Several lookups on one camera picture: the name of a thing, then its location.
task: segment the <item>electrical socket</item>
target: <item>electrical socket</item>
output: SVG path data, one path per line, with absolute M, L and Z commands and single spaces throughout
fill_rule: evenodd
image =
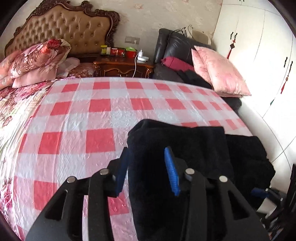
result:
M 131 36 L 126 36 L 126 39 L 125 39 L 125 43 L 130 43 L 130 44 L 135 44 L 135 41 L 136 41 L 136 44 L 139 44 L 140 43 L 140 38 L 137 38 L 137 37 L 131 37 Z

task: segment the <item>table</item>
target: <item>table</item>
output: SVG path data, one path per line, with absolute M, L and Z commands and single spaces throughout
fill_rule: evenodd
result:
M 128 131 L 142 119 L 179 126 L 223 126 L 227 134 L 252 134 L 214 91 L 162 80 L 84 78 L 56 81 L 32 116 L 14 174 L 13 207 L 27 233 L 40 211 L 69 176 L 90 177 L 118 158 Z M 136 241 L 128 179 L 110 198 L 115 241 Z M 87 240 L 87 198 L 83 240 Z
M 98 56 L 94 61 L 96 77 L 133 77 L 135 71 L 134 58 L 116 56 Z M 137 63 L 136 78 L 149 78 L 153 71 L 153 63 Z

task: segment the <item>red cushion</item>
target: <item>red cushion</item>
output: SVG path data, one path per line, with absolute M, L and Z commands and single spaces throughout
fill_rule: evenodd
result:
M 182 70 L 185 72 L 186 70 L 192 70 L 194 71 L 194 67 L 176 57 L 166 57 L 161 60 L 162 64 L 167 66 L 170 69 L 173 69 L 175 71 Z

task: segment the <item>silver screw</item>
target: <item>silver screw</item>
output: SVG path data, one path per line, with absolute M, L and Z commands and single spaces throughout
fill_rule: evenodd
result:
M 75 182 L 75 179 L 76 179 L 76 177 L 74 177 L 74 176 L 68 177 L 67 182 L 68 183 L 73 183 L 73 182 Z
M 100 174 L 101 175 L 107 175 L 107 174 L 109 174 L 109 169 L 104 168 L 104 169 L 100 170 Z
M 188 174 L 188 175 L 193 175 L 193 174 L 194 174 L 194 170 L 193 170 L 192 168 L 187 168 L 187 169 L 185 170 L 185 172 L 186 172 L 186 174 Z
M 225 182 L 228 181 L 227 177 L 225 177 L 225 176 L 220 176 L 220 177 L 219 177 L 219 180 L 220 180 L 221 182 L 223 182 L 223 183 L 225 183 Z

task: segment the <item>wooden nightstand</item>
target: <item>wooden nightstand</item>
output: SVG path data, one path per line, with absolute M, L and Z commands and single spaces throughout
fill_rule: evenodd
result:
M 96 67 L 95 77 L 133 77 L 135 59 L 115 56 L 98 56 L 94 61 Z M 147 61 L 137 63 L 136 78 L 149 78 L 153 71 L 153 63 Z

